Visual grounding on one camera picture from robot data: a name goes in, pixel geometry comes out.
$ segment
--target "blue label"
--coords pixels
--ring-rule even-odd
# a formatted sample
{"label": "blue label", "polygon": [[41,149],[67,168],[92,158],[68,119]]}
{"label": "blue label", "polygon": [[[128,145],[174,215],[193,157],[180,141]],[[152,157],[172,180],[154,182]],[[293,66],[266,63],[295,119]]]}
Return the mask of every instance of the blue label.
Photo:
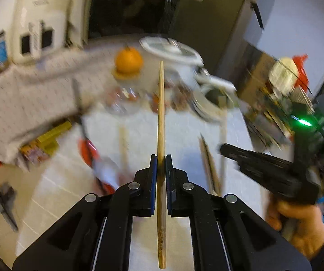
{"label": "blue label", "polygon": [[8,55],[6,52],[5,41],[0,42],[0,63],[5,63],[8,60]]}

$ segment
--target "pot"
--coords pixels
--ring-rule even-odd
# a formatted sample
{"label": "pot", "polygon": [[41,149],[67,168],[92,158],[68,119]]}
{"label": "pot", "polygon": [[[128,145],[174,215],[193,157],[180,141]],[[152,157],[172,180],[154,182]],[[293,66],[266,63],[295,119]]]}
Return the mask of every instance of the pot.
{"label": "pot", "polygon": [[144,66],[141,73],[144,78],[148,77],[148,81],[154,86],[156,80],[158,81],[160,61],[163,61],[165,72],[176,71],[190,89],[198,87],[194,74],[204,64],[194,49],[173,39],[161,37],[144,37],[140,40],[140,44],[144,50],[142,53]]}

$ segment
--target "hand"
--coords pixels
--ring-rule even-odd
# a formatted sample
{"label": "hand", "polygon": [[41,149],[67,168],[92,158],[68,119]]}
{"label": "hand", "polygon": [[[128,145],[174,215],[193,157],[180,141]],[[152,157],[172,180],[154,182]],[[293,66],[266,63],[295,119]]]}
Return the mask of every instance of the hand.
{"label": "hand", "polygon": [[271,197],[265,220],[275,230],[280,231],[280,216],[298,219],[298,225],[290,243],[309,260],[314,258],[324,246],[324,223],[322,212],[317,205],[298,205],[277,201]]}

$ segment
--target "orange fruit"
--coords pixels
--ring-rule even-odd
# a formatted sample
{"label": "orange fruit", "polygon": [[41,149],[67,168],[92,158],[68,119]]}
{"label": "orange fruit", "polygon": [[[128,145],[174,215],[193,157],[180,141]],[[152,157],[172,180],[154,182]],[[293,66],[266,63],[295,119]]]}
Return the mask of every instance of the orange fruit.
{"label": "orange fruit", "polygon": [[115,64],[117,72],[135,74],[142,68],[143,58],[135,48],[126,47],[117,54]]}

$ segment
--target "green light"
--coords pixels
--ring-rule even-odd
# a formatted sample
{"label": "green light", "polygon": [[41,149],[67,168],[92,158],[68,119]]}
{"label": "green light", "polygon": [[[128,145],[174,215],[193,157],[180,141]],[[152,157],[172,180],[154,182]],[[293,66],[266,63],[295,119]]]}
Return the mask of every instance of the green light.
{"label": "green light", "polygon": [[300,120],[299,120],[299,122],[300,122],[301,124],[304,124],[304,125],[306,125],[306,126],[311,126],[311,123],[310,123],[310,122],[307,122],[307,121],[305,121],[304,119],[300,119]]}

